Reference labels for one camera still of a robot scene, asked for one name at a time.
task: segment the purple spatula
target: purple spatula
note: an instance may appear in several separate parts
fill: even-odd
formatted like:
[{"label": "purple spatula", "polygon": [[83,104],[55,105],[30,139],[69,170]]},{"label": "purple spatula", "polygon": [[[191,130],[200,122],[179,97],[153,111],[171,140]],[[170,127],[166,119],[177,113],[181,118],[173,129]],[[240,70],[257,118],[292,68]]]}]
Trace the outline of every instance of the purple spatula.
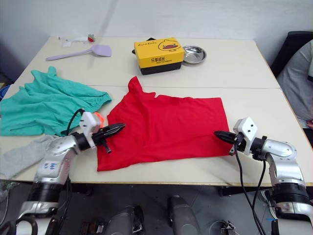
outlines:
[{"label": "purple spatula", "polygon": [[75,53],[70,53],[70,54],[65,54],[65,55],[55,55],[55,56],[50,56],[46,58],[45,60],[50,61],[50,60],[58,60],[58,59],[63,59],[75,55],[83,55],[87,54],[89,52],[92,52],[95,55],[99,56],[107,56],[110,57],[112,55],[111,47],[107,45],[93,45],[90,49],[80,51],[80,52],[75,52]]}]

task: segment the gray cloth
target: gray cloth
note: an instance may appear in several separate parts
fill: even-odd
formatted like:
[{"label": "gray cloth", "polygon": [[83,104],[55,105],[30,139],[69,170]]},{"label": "gray cloth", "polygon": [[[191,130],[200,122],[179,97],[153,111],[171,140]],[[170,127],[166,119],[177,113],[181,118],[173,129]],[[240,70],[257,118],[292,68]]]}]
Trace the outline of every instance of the gray cloth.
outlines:
[{"label": "gray cloth", "polygon": [[306,43],[288,61],[277,81],[302,128],[313,120],[313,40]]},{"label": "gray cloth", "polygon": [[56,138],[60,137],[46,135],[25,147],[16,148],[0,155],[0,174],[11,179],[22,170],[40,161],[46,153],[47,145]]}]

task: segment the red cloth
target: red cloth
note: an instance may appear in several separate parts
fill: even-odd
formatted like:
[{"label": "red cloth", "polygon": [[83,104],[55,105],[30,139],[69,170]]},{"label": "red cloth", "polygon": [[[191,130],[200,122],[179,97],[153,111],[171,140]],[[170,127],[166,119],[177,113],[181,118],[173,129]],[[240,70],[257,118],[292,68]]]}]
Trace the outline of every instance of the red cloth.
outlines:
[{"label": "red cloth", "polygon": [[112,152],[98,146],[98,171],[136,163],[228,155],[231,145],[214,136],[229,131],[221,98],[194,99],[145,93],[137,79],[108,115],[125,128],[107,139]]}]

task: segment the cartoon duck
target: cartoon duck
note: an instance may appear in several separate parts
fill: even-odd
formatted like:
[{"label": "cartoon duck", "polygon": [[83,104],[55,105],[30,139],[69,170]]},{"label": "cartoon duck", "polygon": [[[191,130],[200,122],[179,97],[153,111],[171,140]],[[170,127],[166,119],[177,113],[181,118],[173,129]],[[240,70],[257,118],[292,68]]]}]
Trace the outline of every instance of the cartoon duck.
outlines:
[{"label": "cartoon duck", "polygon": [[180,46],[179,46],[177,41],[172,41],[172,40],[165,39],[163,42],[161,42],[158,45],[158,48],[160,50],[175,51],[176,49],[180,48]]}]

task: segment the stainless steel bowl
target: stainless steel bowl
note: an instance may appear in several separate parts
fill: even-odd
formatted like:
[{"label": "stainless steel bowl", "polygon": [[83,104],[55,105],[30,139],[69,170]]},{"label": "stainless steel bowl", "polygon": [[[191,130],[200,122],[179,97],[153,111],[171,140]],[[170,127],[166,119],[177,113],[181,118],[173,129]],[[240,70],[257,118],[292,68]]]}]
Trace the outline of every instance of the stainless steel bowl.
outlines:
[{"label": "stainless steel bowl", "polygon": [[206,58],[205,50],[198,46],[184,46],[184,62],[195,65],[201,63]]}]

